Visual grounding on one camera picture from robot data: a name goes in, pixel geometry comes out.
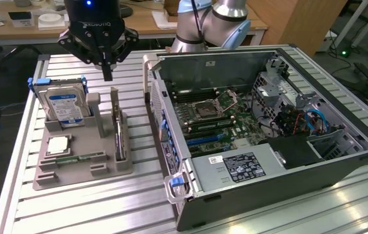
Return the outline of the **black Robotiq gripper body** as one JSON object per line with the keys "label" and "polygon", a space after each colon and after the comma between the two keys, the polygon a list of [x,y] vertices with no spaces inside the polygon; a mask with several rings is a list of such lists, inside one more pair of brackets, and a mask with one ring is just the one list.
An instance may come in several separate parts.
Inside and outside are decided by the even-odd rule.
{"label": "black Robotiq gripper body", "polygon": [[69,29],[86,46],[98,46],[110,64],[112,52],[116,51],[125,21],[118,0],[67,0],[65,1],[70,26]]}

